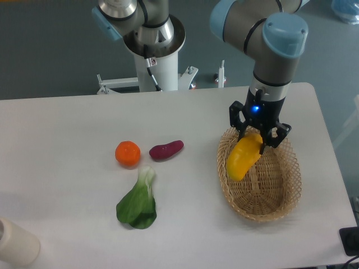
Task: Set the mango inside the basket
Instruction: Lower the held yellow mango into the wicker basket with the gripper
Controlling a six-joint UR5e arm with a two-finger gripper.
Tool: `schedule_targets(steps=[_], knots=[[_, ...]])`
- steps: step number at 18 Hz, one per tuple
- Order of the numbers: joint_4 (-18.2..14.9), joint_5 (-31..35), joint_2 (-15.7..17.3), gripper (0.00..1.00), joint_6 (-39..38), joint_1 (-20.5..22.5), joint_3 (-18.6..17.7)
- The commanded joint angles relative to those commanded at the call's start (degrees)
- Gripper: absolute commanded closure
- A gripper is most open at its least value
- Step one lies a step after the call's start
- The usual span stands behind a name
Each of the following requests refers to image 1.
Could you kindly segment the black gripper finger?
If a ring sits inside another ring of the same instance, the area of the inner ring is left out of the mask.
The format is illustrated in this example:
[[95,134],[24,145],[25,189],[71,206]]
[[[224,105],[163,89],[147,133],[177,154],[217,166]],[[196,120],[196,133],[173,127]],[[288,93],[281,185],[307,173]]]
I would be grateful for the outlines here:
[[244,109],[244,105],[239,101],[234,101],[232,105],[229,107],[229,121],[231,127],[235,128],[238,131],[238,139],[239,142],[242,137],[245,135],[246,128],[248,124],[246,121],[242,122],[240,117],[240,112]]
[[289,124],[279,121],[276,121],[274,127],[262,126],[260,128],[260,135],[263,142],[260,148],[260,155],[264,153],[266,147],[277,148],[290,133],[291,129],[292,127]]

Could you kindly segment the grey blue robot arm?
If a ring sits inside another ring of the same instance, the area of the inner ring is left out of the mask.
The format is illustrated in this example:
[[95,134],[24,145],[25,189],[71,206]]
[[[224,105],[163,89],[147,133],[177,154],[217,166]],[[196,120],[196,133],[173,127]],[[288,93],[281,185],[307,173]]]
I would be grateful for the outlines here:
[[[309,32],[296,12],[304,1],[220,1],[210,29],[255,61],[245,103],[229,109],[239,137],[247,127],[260,132],[262,148],[276,148],[291,130],[279,115]],[[176,91],[189,83],[178,73],[178,51],[186,34],[169,13],[168,1],[99,1],[92,16],[102,32],[123,39],[135,59],[139,89]]]

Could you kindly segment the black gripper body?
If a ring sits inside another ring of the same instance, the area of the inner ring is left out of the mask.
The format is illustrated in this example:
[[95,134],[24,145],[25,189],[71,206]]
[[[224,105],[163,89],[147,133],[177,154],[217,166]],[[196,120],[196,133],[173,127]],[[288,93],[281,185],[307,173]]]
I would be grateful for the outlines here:
[[277,101],[265,101],[263,98],[264,96],[257,103],[255,95],[249,90],[243,107],[243,116],[250,126],[264,132],[271,132],[277,127],[285,98]]

